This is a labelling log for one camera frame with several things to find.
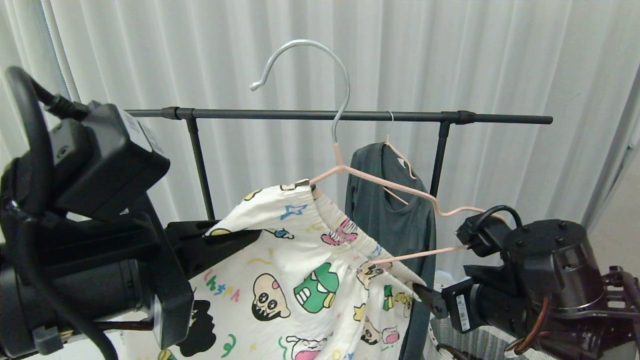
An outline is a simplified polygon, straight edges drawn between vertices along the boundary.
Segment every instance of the hanger hook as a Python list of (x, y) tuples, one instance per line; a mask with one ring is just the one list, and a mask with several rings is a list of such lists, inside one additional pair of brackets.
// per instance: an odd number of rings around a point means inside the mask
[(344, 101), (342, 102), (340, 109), (338, 109), (338, 112), (335, 114), (335, 117), (333, 118), (333, 125), (331, 126), (331, 134), (333, 135), (333, 142), (338, 143), (336, 128), (338, 126), (338, 121), (340, 121), (342, 113), (344, 113), (344, 109), (346, 109), (347, 104), (349, 103), (349, 97), (351, 96), (351, 81), (349, 80), (349, 73), (347, 72), (347, 68), (344, 66), (344, 63), (342, 62), (342, 60), (340, 60), (340, 58), (328, 47), (324, 46), (323, 44), (320, 44), (317, 41), (305, 40), (305, 39), (292, 40), (284, 44), (278, 50), (276, 50), (276, 52), (273, 53), (273, 55), (271, 55), (271, 57), (269, 58), (269, 61), (267, 61), (267, 65), (264, 67), (264, 71), (262, 72), (262, 77), (260, 78), (260, 81), (257, 81), (251, 84), (249, 88), (251, 89), (251, 91), (256, 91), (259, 87), (264, 85), (264, 83), (267, 81), (267, 76), (269, 76), (269, 71), (271, 71), (271, 67), (273, 66), (273, 63), (276, 61), (278, 56), (280, 56), (286, 50), (289, 50), (290, 48), (298, 45), (309, 45), (309, 46), (317, 47), (318, 49), (329, 54), (342, 68), (342, 75), (344, 75), (346, 93), (344, 95)]
[(391, 133), (391, 127), (393, 127), (395, 119), (394, 114), (391, 111), (387, 110), (387, 112), (391, 114), (391, 124), (389, 124), (389, 130), (387, 131), (387, 143), (389, 143), (389, 134)]

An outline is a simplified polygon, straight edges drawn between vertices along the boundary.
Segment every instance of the hanger bar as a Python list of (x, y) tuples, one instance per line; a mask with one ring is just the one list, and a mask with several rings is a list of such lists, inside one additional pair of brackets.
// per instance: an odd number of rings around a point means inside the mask
[[(166, 119), (277, 119), (277, 120), (333, 120), (337, 111), (317, 110), (218, 110), (171, 106), (159, 110), (126, 110), (133, 117), (164, 117)], [(393, 111), (396, 121), (449, 122), (464, 125), (473, 122), (501, 124), (551, 124), (553, 117), (536, 115), (490, 115), (471, 111), (441, 111), (439, 113)], [(388, 111), (345, 111), (341, 120), (391, 121)]]

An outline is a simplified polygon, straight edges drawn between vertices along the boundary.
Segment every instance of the blue star print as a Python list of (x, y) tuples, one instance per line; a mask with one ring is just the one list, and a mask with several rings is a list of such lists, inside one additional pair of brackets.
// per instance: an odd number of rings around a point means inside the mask
[(288, 218), (289, 215), (302, 215), (302, 211), (307, 208), (307, 204), (300, 206), (287, 205), (284, 208), (285, 212), (280, 217), (281, 220)]

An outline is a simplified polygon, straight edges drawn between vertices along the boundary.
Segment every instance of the clothes rack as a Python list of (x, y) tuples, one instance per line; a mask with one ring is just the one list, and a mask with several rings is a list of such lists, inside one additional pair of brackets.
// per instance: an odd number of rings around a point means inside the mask
[[(213, 201), (204, 166), (204, 157), (198, 135), (197, 119), (269, 119), (269, 120), (333, 120), (336, 111), (299, 111), (299, 110), (214, 110), (194, 109), (170, 106), (158, 110), (126, 110), (133, 117), (162, 117), (172, 120), (185, 120), (191, 138), (193, 156), (196, 160), (198, 178), (202, 189), (202, 197), (205, 202), (207, 218), (215, 219)], [(466, 125), (474, 122), (499, 123), (499, 124), (551, 124), (553, 117), (535, 115), (489, 115), (476, 114), (471, 111), (441, 111), (437, 112), (403, 112), (393, 111), (395, 121), (403, 122), (439, 122), (438, 145), (431, 175), (431, 188), (429, 193), (438, 194), (440, 174), (444, 153), (447, 147), (447, 138), (451, 125)], [(345, 111), (340, 120), (350, 121), (391, 121), (389, 111)]]

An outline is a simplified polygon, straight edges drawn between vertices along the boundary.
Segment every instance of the brown wire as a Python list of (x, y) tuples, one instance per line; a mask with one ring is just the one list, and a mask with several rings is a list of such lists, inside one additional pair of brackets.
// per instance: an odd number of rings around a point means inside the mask
[(525, 352), (529, 348), (529, 345), (531, 345), (531, 343), (533, 343), (533, 341), (535, 341), (536, 338), (538, 338), (538, 335), (540, 335), (540, 331), (542, 330), (542, 325), (544, 325), (545, 320), (547, 319), (547, 315), (549, 313), (549, 307), (550, 307), (550, 299), (548, 296), (546, 296), (542, 302), (542, 310), (540, 311), (540, 314), (538, 315), (538, 319), (536, 320), (536, 323), (533, 325), (531, 332), (527, 335), (526, 338), (524, 338), (524, 340), (521, 343), (519, 343), (516, 346), (516, 349), (514, 351), (516, 355), (520, 355), (523, 352)]

